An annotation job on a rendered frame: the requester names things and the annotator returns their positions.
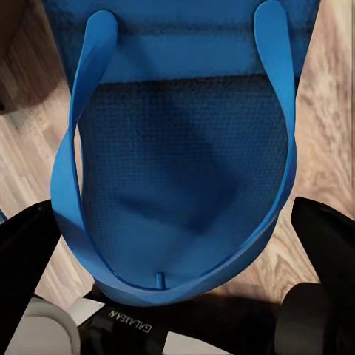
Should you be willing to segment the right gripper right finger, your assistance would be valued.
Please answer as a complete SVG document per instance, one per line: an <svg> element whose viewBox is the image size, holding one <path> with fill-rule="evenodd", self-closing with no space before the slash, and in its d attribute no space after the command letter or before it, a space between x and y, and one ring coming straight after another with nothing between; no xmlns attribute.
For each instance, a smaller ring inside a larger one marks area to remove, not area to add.
<svg viewBox="0 0 355 355"><path fill-rule="evenodd" d="M291 225L355 347L355 221L298 196Z"/></svg>

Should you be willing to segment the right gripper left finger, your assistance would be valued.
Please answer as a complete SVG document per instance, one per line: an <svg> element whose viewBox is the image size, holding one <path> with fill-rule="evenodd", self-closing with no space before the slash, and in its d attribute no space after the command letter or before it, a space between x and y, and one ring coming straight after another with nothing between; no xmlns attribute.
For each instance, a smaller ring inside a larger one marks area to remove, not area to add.
<svg viewBox="0 0 355 355"><path fill-rule="evenodd" d="M0 355L6 352L60 237L51 200L0 223Z"/></svg>

